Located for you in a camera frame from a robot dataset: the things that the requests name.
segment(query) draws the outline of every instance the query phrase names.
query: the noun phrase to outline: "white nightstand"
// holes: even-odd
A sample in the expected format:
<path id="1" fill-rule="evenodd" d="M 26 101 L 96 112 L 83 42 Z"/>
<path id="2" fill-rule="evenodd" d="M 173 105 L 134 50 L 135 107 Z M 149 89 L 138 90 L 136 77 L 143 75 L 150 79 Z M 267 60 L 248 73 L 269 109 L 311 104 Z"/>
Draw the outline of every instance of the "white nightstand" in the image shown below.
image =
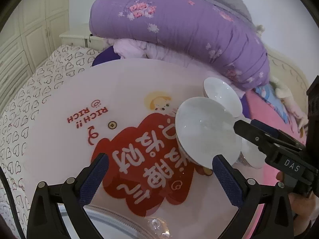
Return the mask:
<path id="1" fill-rule="evenodd" d="M 70 46 L 88 47 L 95 50 L 103 50 L 105 46 L 101 37 L 90 36 L 89 24 L 82 24 L 62 33 L 59 37 L 62 43 Z"/>

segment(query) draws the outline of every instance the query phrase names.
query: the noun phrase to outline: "purple quilt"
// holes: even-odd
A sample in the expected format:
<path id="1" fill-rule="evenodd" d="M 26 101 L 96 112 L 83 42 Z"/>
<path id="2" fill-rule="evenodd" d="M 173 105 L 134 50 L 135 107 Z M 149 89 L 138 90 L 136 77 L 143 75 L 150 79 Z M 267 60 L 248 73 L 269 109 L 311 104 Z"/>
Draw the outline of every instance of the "purple quilt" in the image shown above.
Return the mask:
<path id="1" fill-rule="evenodd" d="M 96 0 L 90 31 L 160 44 L 209 63 L 242 90 L 269 80 L 267 51 L 241 19 L 205 0 Z"/>

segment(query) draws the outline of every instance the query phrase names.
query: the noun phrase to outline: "metal bolt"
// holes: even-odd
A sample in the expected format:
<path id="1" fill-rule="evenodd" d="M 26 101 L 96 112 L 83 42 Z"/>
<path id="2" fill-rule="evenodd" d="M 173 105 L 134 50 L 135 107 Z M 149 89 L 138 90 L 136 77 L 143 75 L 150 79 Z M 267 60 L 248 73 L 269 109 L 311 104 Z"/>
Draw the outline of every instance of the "metal bolt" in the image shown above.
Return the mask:
<path id="1" fill-rule="evenodd" d="M 256 181 L 254 179 L 248 179 L 247 182 L 250 185 L 255 185 L 256 184 Z"/>
<path id="2" fill-rule="evenodd" d="M 66 183 L 67 183 L 67 184 L 72 184 L 72 183 L 74 183 L 74 181 L 75 181 L 75 178 L 70 177 L 70 178 L 68 178 L 68 179 L 66 180 Z"/>
<path id="3" fill-rule="evenodd" d="M 284 188 L 284 187 L 285 187 L 285 185 L 284 185 L 283 182 L 278 182 L 278 186 L 279 186 L 280 188 Z"/>
<path id="4" fill-rule="evenodd" d="M 38 187 L 39 188 L 43 188 L 45 186 L 45 182 L 40 182 L 39 184 L 38 184 Z"/>

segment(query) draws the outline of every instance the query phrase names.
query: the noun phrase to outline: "bed headboard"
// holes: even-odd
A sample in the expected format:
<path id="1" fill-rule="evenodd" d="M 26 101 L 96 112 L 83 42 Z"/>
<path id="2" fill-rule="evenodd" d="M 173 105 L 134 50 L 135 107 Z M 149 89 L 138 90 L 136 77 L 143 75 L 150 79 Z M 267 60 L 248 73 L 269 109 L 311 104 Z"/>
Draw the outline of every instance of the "bed headboard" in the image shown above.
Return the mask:
<path id="1" fill-rule="evenodd" d="M 263 25 L 258 25 L 256 32 L 261 36 L 264 30 Z M 303 112 L 308 113 L 308 96 L 306 92 L 309 88 L 309 83 L 306 76 L 289 58 L 266 44 L 264 46 L 268 52 L 271 75 L 277 77 L 288 86 L 296 103 Z"/>

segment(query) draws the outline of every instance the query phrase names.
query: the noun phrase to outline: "white wall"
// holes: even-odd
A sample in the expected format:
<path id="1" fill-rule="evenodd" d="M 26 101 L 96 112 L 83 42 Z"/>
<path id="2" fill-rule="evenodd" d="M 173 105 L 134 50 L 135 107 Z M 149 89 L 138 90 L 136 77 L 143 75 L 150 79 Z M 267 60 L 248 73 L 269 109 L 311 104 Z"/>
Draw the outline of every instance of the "white wall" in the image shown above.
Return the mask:
<path id="1" fill-rule="evenodd" d="M 70 0 L 70 28 L 88 23 L 95 0 Z M 262 40 L 288 56 L 312 82 L 319 75 L 319 28 L 300 0 L 243 0 Z"/>

